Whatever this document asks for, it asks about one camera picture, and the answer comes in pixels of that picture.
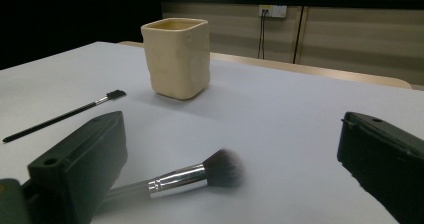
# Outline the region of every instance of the black brush handle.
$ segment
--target black brush handle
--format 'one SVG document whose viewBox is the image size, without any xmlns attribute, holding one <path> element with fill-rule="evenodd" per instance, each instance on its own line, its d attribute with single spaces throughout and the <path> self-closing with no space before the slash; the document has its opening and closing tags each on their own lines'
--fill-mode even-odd
<svg viewBox="0 0 424 224">
<path fill-rule="evenodd" d="M 43 123 L 40 123 L 40 124 L 38 124 L 36 126 L 30 127 L 30 128 L 25 129 L 25 130 L 23 130 L 21 132 L 18 132 L 16 134 L 13 134 L 11 136 L 8 136 L 8 137 L 6 137 L 6 138 L 3 139 L 3 142 L 10 142 L 10 141 L 16 140 L 16 139 L 18 139 L 20 137 L 26 136 L 26 135 L 28 135 L 30 133 L 33 133 L 35 131 L 38 131 L 38 130 L 44 128 L 44 127 L 50 126 L 50 125 L 52 125 L 52 124 L 54 124 L 56 122 L 62 121 L 64 119 L 68 118 L 68 117 L 71 117 L 71 116 L 73 116 L 75 114 L 78 114 L 80 112 L 83 112 L 83 111 L 85 111 L 87 109 L 90 109 L 92 107 L 95 107 L 95 106 L 96 106 L 96 102 L 92 102 L 92 103 L 87 104 L 85 106 L 82 106 L 82 107 L 80 107 L 78 109 L 75 109 L 73 111 L 67 112 L 67 113 L 65 113 L 63 115 L 60 115 L 58 117 L 55 117 L 55 118 L 50 119 L 48 121 L 45 121 Z"/>
<path fill-rule="evenodd" d="M 150 199 L 149 181 L 114 188 L 105 196 L 96 215 L 134 206 Z"/>
</svg>

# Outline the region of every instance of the table surface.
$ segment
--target table surface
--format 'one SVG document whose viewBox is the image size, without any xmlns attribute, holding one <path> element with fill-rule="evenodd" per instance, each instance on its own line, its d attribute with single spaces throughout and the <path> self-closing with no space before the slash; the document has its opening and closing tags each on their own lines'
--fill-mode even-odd
<svg viewBox="0 0 424 224">
<path fill-rule="evenodd" d="M 144 50 L 93 43 L 0 71 L 0 136 L 120 89 L 127 96 L 0 146 L 0 177 L 26 166 L 90 119 L 124 114 L 129 159 L 115 186 L 238 153 L 245 182 L 153 200 L 92 223 L 396 223 L 336 159 L 347 111 L 424 139 L 424 92 L 211 60 L 211 82 L 188 101 L 153 92 Z"/>
</svg>

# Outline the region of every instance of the thin black brush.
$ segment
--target thin black brush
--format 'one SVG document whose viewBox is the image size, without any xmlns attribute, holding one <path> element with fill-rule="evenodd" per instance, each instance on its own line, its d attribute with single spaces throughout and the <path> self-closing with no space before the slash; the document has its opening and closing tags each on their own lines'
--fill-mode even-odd
<svg viewBox="0 0 424 224">
<path fill-rule="evenodd" d="M 221 149 L 201 164 L 110 190 L 97 214 L 203 186 L 237 187 L 242 179 L 243 167 L 238 156 L 228 149 Z"/>
<path fill-rule="evenodd" d="M 117 98 L 122 97 L 122 96 L 125 96 L 125 95 L 126 95 L 126 93 L 124 91 L 121 91 L 121 90 L 116 90 L 116 91 L 113 91 L 113 92 L 109 92 L 109 93 L 106 94 L 105 97 L 103 97 L 103 98 L 101 98 L 101 99 L 99 99 L 99 100 L 97 100 L 95 102 L 89 103 L 89 104 L 87 104 L 85 106 L 82 106 L 82 107 L 80 107 L 78 109 L 75 109 L 73 111 L 70 111 L 68 113 L 65 113 L 63 115 L 60 115 L 60 116 L 55 117 L 53 119 L 50 119 L 48 121 L 45 121 L 43 123 L 40 123 L 40 124 L 38 124 L 36 126 L 30 127 L 28 129 L 25 129 L 25 130 L 23 130 L 21 132 L 18 132 L 16 134 L 11 135 L 11 136 L 8 136 L 8 137 L 6 137 L 6 138 L 3 139 L 3 142 L 10 142 L 10 141 L 16 140 L 16 139 L 18 139 L 20 137 L 26 136 L 26 135 L 28 135 L 30 133 L 33 133 L 35 131 L 38 131 L 38 130 L 44 128 L 44 127 L 50 126 L 50 125 L 52 125 L 52 124 L 54 124 L 56 122 L 62 121 L 64 119 L 68 118 L 68 117 L 71 117 L 73 115 L 76 115 L 76 114 L 78 114 L 80 112 L 83 112 L 83 111 L 85 111 L 87 109 L 90 109 L 92 107 L 95 107 L 97 105 L 100 105 L 100 104 L 102 104 L 102 103 L 104 103 L 106 101 L 117 99 Z"/>
</svg>

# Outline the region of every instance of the power socket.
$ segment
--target power socket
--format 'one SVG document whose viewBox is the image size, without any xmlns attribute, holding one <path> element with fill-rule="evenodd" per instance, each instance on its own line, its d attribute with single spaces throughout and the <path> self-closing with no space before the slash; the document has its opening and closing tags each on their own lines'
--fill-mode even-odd
<svg viewBox="0 0 424 224">
<path fill-rule="evenodd" d="M 287 6 L 283 5 L 259 5 L 259 16 L 262 16 L 262 11 L 268 11 L 266 17 L 285 18 L 287 13 Z"/>
<path fill-rule="evenodd" d="M 259 16 L 262 16 L 262 11 L 265 10 L 265 16 L 271 17 L 272 14 L 272 6 L 271 5 L 259 5 Z"/>
<path fill-rule="evenodd" d="M 285 18 L 287 13 L 287 6 L 276 5 L 272 6 L 272 17 Z"/>
</svg>

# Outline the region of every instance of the beige cup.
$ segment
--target beige cup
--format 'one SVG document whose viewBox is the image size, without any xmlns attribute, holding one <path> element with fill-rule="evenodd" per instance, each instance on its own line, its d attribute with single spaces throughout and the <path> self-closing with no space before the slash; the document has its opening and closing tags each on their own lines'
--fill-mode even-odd
<svg viewBox="0 0 424 224">
<path fill-rule="evenodd" d="M 209 84 L 207 21 L 168 18 L 143 25 L 141 33 L 154 91 L 184 100 Z"/>
</svg>

